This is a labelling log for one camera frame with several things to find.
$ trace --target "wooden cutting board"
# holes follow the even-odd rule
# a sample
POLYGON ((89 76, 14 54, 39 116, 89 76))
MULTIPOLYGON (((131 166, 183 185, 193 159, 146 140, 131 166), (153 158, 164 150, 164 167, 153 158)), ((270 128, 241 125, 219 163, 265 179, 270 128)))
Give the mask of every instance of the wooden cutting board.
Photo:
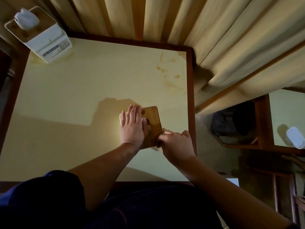
MULTIPOLYGON (((149 129, 142 149, 158 146, 157 139, 163 133, 158 108, 156 106, 142 108, 141 115, 142 118, 146 118, 149 129)), ((122 123, 122 113, 120 114, 120 122, 122 123)))

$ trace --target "white container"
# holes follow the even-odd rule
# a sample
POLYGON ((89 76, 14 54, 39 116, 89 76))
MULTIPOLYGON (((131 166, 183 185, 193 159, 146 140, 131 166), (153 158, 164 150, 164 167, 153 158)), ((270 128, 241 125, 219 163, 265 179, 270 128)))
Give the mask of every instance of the white container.
POLYGON ((305 138, 296 127, 291 127, 286 132, 287 137, 297 149, 305 148, 305 138))
POLYGON ((16 23, 14 20, 9 21, 5 24, 5 27, 14 34, 21 42, 23 42, 29 49, 31 49, 36 55, 38 55, 45 62, 49 63, 55 60, 57 57, 64 54, 66 51, 72 48, 72 43, 68 38, 66 32, 59 27, 56 21, 48 15, 39 6, 31 8, 29 11, 42 13, 37 14, 40 23, 38 25, 38 30, 45 28, 44 25, 50 26, 43 32, 35 35, 34 30, 22 30, 21 28, 16 28, 16 23))

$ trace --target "right hand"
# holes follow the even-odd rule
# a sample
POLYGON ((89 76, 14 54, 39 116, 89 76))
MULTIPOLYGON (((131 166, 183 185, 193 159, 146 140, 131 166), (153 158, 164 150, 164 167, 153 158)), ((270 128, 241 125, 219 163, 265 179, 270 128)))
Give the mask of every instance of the right hand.
POLYGON ((164 156, 175 166, 190 158, 196 158, 192 139, 186 130, 182 134, 165 130, 159 136, 158 141, 162 142, 161 147, 164 156))

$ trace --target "table top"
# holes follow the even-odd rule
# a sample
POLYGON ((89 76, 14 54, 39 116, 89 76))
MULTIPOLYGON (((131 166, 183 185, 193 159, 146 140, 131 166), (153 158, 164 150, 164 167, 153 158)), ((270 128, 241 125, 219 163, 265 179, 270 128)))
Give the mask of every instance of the table top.
POLYGON ((297 127, 305 136, 305 93, 280 89, 269 93, 274 145, 294 147, 286 136, 297 127))
MULTIPOLYGON (((52 63, 30 52, 0 155, 0 181, 68 170, 120 145, 119 114, 157 106, 162 127, 189 128, 186 52, 71 38, 52 63)), ((139 151, 117 181, 186 181, 163 156, 139 151)))

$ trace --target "curtain fold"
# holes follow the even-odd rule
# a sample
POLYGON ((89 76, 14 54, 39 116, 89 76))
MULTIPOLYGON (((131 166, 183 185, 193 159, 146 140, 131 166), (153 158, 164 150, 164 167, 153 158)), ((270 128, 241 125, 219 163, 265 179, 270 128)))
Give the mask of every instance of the curtain fold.
MULTIPOLYGON (((284 72, 292 64, 303 67, 300 60, 292 54, 281 57, 305 40, 305 0, 0 0, 0 4, 0 36, 14 50, 23 45, 3 25, 21 7, 35 5, 62 23, 64 30, 193 47, 198 65, 195 107, 200 114, 305 80, 295 68, 294 74, 284 72), (281 58, 277 65, 266 66, 277 58, 281 58), (227 101, 229 96, 234 101, 227 101)), ((304 51, 298 51, 302 57, 304 51)))

